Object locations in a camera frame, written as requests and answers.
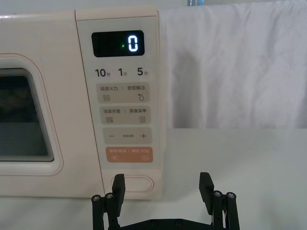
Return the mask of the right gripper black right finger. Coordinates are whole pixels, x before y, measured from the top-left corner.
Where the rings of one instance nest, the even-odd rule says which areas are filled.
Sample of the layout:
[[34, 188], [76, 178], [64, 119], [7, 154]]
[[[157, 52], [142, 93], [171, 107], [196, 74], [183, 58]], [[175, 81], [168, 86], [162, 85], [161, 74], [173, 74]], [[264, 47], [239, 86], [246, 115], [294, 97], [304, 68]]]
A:
[[236, 194], [223, 194], [215, 190], [212, 178], [207, 172], [200, 173], [199, 191], [207, 212], [212, 217], [212, 226], [221, 230], [239, 229]]

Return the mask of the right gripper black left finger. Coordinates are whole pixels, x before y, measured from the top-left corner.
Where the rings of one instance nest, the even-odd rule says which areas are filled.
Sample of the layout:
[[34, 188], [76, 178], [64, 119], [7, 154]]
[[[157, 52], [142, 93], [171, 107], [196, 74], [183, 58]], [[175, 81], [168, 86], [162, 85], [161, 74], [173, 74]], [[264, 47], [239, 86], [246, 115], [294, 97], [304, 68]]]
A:
[[115, 175], [112, 192], [107, 193], [104, 197], [94, 195], [92, 202], [92, 223], [94, 230], [104, 230], [103, 215], [107, 213], [109, 230], [119, 230], [118, 217], [120, 216], [121, 207], [125, 195], [125, 178], [124, 174]]

